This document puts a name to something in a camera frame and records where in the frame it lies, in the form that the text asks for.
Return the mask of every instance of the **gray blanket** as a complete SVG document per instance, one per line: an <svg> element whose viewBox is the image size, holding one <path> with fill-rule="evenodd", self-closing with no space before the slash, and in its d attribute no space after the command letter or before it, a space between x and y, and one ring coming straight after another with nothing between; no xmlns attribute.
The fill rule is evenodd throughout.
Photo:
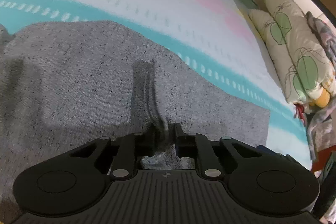
<svg viewBox="0 0 336 224"><path fill-rule="evenodd" d="M161 145L143 164L168 169L188 167L169 142L174 122L211 140L231 136L253 146L266 143L268 110L226 94L173 52L115 22L35 24L2 49L5 224L20 213L11 193L20 172L100 136L114 139L154 123Z"/></svg>

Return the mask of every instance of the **pillow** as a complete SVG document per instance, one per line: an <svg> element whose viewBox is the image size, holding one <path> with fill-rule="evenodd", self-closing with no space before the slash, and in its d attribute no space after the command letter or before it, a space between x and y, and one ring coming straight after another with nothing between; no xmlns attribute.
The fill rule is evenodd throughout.
<svg viewBox="0 0 336 224"><path fill-rule="evenodd" d="M250 10L249 16L273 60L286 101L290 104L304 104L307 102L306 93L289 56L278 24L269 13L261 10Z"/></svg>
<svg viewBox="0 0 336 224"><path fill-rule="evenodd" d="M278 23L301 83L310 98L325 97L323 87L336 94L335 71L304 13L293 0L264 0Z"/></svg>

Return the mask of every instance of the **teal stripe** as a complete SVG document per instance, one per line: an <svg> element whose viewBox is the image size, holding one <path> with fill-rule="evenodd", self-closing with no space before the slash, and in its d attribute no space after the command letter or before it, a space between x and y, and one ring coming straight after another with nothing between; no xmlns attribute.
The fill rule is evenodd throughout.
<svg viewBox="0 0 336 224"><path fill-rule="evenodd" d="M305 129L298 119L293 119L293 113L290 109L278 101L274 100L270 97L266 92L262 89L251 83L246 77L235 73L233 70L219 64L214 59L210 58L208 55L200 52L199 50L192 48L183 44L181 41L174 39L168 35L162 34L160 32L154 31L148 27L141 26L136 24L128 19L118 17L103 10L94 8L92 6L84 5L82 3L71 1L71 0L4 0L10 1L11 3L16 2L17 5L14 8L4 8L0 7L0 23L4 25L10 33L15 33L20 30L22 27L45 21L61 21L62 15L64 13L70 13L68 21L71 21L75 16L78 16L82 21L84 19L94 21L94 20L112 20L117 23L120 23L136 32L141 33L143 36L148 39L169 48L176 54L181 54L181 57L184 61L189 61L189 65L193 68L194 60L197 63L197 67L193 68L197 73L199 73L202 77L204 77L209 82L213 83L220 89L225 92L239 97L241 99L252 102L258 106L261 106L266 109L270 109L270 121L269 125L272 127L277 127L282 130L293 133L297 136L299 140L302 142L307 142ZM30 12L25 12L25 8L22 10L18 10L17 8L26 3L28 5L41 6L41 9L36 14ZM43 16L42 12L44 9L50 8L50 12L48 15ZM50 18L50 15L58 10L59 15L56 18ZM203 72L201 69L201 65L204 66L205 71ZM221 76L229 79L229 84L226 81L223 83L221 81ZM252 91L253 97L251 93L247 94L247 90ZM256 93L261 99L258 100L254 97L254 93Z"/></svg>

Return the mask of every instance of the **green leaf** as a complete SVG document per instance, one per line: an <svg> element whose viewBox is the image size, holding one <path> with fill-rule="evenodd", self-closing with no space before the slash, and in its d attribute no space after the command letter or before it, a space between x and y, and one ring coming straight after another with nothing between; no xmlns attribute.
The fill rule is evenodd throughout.
<svg viewBox="0 0 336 224"><path fill-rule="evenodd" d="M306 93L305 90L303 89L303 86L300 83L298 74L295 74L295 76L293 77L293 86L295 88L296 93L299 95L300 99L302 101L306 101Z"/></svg>
<svg viewBox="0 0 336 224"><path fill-rule="evenodd" d="M297 65L297 72L305 90L312 90L319 77L317 65L310 56L302 56Z"/></svg>
<svg viewBox="0 0 336 224"><path fill-rule="evenodd" d="M278 45L286 44L282 32L276 22L274 22L270 27L270 32L273 39L278 43Z"/></svg>
<svg viewBox="0 0 336 224"><path fill-rule="evenodd" d="M275 19L279 24L283 37L286 37L286 34L292 29L288 16L285 13L280 12L276 14Z"/></svg>

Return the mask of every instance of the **mattress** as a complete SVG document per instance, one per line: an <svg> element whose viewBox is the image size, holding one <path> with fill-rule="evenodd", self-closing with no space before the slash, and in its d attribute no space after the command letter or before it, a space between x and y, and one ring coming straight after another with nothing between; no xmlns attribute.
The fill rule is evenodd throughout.
<svg viewBox="0 0 336 224"><path fill-rule="evenodd" d="M270 110L266 146L311 167L305 128L293 118L247 0L0 0L14 34L45 21L113 20L175 52L224 92Z"/></svg>

